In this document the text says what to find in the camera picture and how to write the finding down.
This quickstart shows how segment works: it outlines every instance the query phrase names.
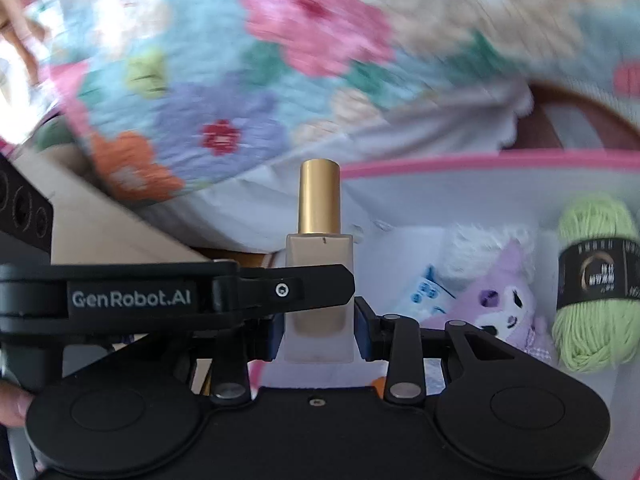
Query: purple flower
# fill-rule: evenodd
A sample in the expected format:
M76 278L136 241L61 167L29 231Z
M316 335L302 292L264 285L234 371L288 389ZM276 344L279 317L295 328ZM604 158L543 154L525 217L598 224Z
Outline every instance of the purple flower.
M218 182L288 147L273 95L244 90L235 75L216 86L174 85L157 102L156 159L183 180Z

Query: gold cap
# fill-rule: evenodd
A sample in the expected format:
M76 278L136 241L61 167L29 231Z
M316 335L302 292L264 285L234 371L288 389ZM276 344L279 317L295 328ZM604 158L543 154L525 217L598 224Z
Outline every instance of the gold cap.
M340 166L314 158L300 166L298 232L340 233Z

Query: green yarn skein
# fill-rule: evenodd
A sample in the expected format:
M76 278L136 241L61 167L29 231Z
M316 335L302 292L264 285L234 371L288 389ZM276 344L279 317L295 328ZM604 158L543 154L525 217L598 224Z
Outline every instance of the green yarn skein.
M572 203L558 226L565 248L607 236L638 240L631 213L619 200L591 196ZM597 300L558 311L552 335L560 358L574 372L590 372L629 361L640 341L640 301Z

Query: floral quilt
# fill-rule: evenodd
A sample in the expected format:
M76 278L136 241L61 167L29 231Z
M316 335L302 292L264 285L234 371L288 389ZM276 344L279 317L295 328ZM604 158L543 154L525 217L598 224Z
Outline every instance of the floral quilt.
M114 195L162 202L502 75L640 124L640 0L55 0L50 76Z

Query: plush toy eye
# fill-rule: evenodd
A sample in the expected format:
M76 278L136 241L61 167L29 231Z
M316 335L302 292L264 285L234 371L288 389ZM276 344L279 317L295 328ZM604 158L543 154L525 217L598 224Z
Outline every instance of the plush toy eye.
M513 303L515 303L517 306L522 308L522 300L520 299L520 297L518 296L518 293L515 290L513 291Z
M482 290L478 301L484 307L493 308L500 303L500 294L498 294L497 290Z
M484 326L481 326L480 328L494 337L498 335L498 329L493 325L484 325Z

